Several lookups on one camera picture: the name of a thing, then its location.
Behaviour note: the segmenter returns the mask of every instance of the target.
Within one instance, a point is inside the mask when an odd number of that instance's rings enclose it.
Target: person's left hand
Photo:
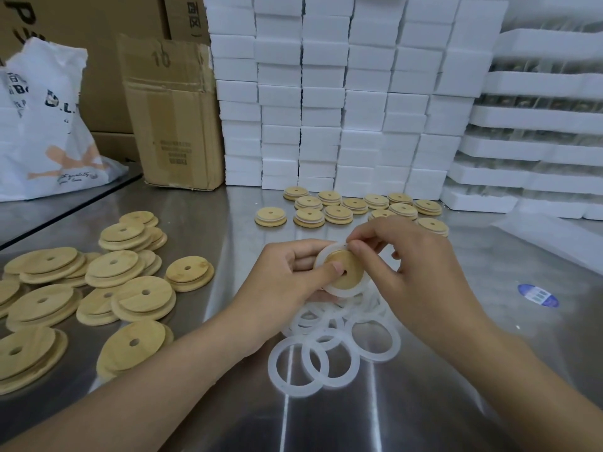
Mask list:
[[[264,247],[230,305],[245,328],[251,327],[253,348],[287,326],[305,301],[336,300],[320,289],[343,274],[343,265],[336,261],[312,268],[318,253],[331,244],[304,239]]]

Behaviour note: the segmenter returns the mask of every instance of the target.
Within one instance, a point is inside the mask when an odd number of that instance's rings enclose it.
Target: person's right arm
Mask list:
[[[603,412],[487,317],[448,239],[391,216],[347,241],[396,317],[471,382],[523,448],[603,450]],[[378,255],[387,244],[397,271]]]

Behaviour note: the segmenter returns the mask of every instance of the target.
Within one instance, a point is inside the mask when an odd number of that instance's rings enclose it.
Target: person's left arm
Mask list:
[[[158,450],[224,373],[343,273],[338,262],[312,269],[329,244],[315,239],[268,244],[228,308],[0,452]]]

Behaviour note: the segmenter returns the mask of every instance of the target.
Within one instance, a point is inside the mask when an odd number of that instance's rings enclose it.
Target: large cardboard box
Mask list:
[[[224,148],[209,47],[184,41],[118,41],[140,162],[149,184],[213,190]]]
[[[101,155],[126,163],[140,162],[136,139],[130,133],[103,133],[93,131],[94,142]]]
[[[91,131],[132,133],[117,59],[117,35],[167,38],[162,0],[4,0],[0,61],[29,37],[88,50],[79,108]]]
[[[209,27],[203,0],[165,0],[173,40],[209,46]]]

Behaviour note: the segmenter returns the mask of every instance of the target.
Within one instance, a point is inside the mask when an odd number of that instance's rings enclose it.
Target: metal table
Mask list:
[[[290,219],[278,228],[261,228],[255,211],[283,207]],[[165,268],[198,254],[216,266],[214,280],[200,290],[178,294],[164,321],[176,337],[223,309],[245,279],[264,244],[297,238],[343,240],[351,225],[327,223],[296,227],[292,203],[279,191],[222,187],[213,193],[158,189],[135,182],[85,210],[0,252],[0,265],[21,252],[58,245],[95,250],[102,228],[134,210],[149,210],[170,239],[157,253]],[[447,211],[450,240],[486,312],[504,329],[529,341],[548,365],[603,407],[603,278],[488,225],[498,216]],[[355,218],[354,224],[366,221]],[[386,260],[393,261],[388,255]],[[558,309],[536,305],[517,285],[538,285],[560,300]],[[0,442],[18,434],[86,395],[95,386],[95,360],[119,324],[88,327],[71,317],[58,328],[69,348],[48,375],[13,395],[0,397]],[[164,450],[200,451],[414,451],[518,450],[494,412],[445,361],[402,326],[402,350],[383,364],[361,363],[358,377],[340,390],[321,390],[304,399],[278,392],[267,375],[267,358],[281,338],[268,341],[226,373],[164,445]],[[0,337],[7,334],[2,327]],[[354,329],[372,351],[387,346],[380,327]],[[303,383],[298,351],[283,354],[282,374]],[[329,351],[331,376],[347,370],[342,349]]]
[[[128,167],[127,174],[105,186],[0,203],[0,250],[142,177],[138,163]]]

